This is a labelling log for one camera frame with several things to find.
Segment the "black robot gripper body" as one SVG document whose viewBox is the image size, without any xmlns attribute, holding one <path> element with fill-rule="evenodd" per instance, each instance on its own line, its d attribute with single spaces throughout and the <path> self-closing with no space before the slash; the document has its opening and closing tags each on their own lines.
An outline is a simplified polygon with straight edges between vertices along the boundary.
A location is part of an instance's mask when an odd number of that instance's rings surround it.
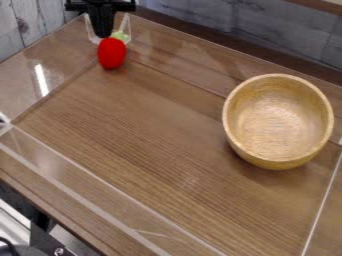
<svg viewBox="0 0 342 256">
<path fill-rule="evenodd" d="M 80 12 L 88 12 L 92 8 L 129 12 L 136 10 L 136 0 L 65 0 L 64 8 L 66 11 Z"/>
</svg>

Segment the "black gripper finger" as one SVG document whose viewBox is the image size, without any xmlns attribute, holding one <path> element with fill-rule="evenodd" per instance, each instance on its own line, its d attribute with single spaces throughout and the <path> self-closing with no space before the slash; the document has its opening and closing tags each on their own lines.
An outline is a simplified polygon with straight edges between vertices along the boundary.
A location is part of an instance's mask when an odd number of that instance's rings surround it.
<svg viewBox="0 0 342 256">
<path fill-rule="evenodd" d="M 94 35 L 100 38 L 102 38 L 102 28 L 101 28 L 101 21 L 100 21 L 100 16 L 97 15 L 96 12 L 88 12 L 89 15 L 89 21 L 92 25 L 92 29 L 94 32 Z"/>
<path fill-rule="evenodd" d="M 108 37 L 112 33 L 113 21 L 114 21 L 114 14 L 112 12 L 105 12 L 102 14 L 102 36 L 104 37 Z"/>
</svg>

